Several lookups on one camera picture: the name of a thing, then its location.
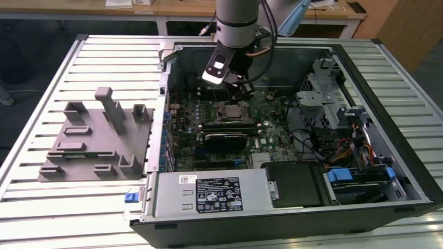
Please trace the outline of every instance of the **slotted metal surface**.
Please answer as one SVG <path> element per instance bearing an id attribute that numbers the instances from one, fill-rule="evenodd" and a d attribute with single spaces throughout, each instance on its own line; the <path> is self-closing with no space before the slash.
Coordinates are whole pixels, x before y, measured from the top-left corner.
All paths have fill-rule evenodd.
<path id="1" fill-rule="evenodd" d="M 39 168 L 57 140 L 67 101 L 87 108 L 98 87 L 114 88 L 122 107 L 143 103 L 157 108 L 162 73 L 158 49 L 162 42 L 207 42 L 194 37 L 90 36 L 77 41 L 43 96 L 42 103 L 0 169 L 0 244 L 5 248 L 150 248 L 131 230 L 123 211 L 123 195 L 146 184 L 139 181 L 39 183 Z M 349 52 L 388 112 L 400 125 L 436 180 L 443 186 L 443 118 L 441 110 L 384 47 L 370 40 L 289 39 L 284 43 L 341 43 Z M 352 91 L 356 102 L 357 94 Z M 443 213 L 408 218 L 373 232 L 241 243 L 207 248 L 409 247 L 442 248 Z"/>

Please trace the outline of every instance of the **power supply label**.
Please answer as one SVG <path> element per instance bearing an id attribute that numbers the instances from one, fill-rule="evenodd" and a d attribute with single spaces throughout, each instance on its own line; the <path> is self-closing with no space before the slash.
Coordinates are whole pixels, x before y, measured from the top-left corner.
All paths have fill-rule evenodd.
<path id="1" fill-rule="evenodd" d="M 238 177 L 197 179 L 197 211 L 202 214 L 243 210 Z"/>

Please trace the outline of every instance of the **wooden desk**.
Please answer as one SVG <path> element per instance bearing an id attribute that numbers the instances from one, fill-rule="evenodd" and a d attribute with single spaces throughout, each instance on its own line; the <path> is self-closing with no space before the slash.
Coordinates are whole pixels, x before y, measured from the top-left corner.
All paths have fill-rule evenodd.
<path id="1" fill-rule="evenodd" d="M 215 0 L 155 0 L 151 6 L 106 9 L 106 0 L 0 0 L 0 19 L 155 21 L 159 35 L 167 35 L 169 21 L 210 22 Z M 309 10 L 302 24 L 344 25 L 341 38 L 353 38 L 366 14 L 358 14 L 346 0 L 326 11 Z"/>

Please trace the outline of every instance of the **motherboard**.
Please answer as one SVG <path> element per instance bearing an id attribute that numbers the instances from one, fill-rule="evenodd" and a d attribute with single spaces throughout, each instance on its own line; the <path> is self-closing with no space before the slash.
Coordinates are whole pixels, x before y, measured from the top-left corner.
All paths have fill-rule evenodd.
<path id="1" fill-rule="evenodd" d="M 250 100 L 229 103 L 222 92 L 199 90 L 171 94 L 175 171 L 254 169 L 298 159 L 285 96 L 258 89 Z"/>

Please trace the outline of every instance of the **cardboard box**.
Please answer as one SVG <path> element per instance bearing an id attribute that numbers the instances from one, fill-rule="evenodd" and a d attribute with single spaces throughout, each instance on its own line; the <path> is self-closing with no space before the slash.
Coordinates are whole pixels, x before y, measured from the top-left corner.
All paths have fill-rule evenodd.
<path id="1" fill-rule="evenodd" d="M 133 0 L 134 4 L 151 5 L 155 0 Z"/>
<path id="2" fill-rule="evenodd" d="M 106 0 L 106 9 L 130 9 L 133 8 L 131 0 Z"/>

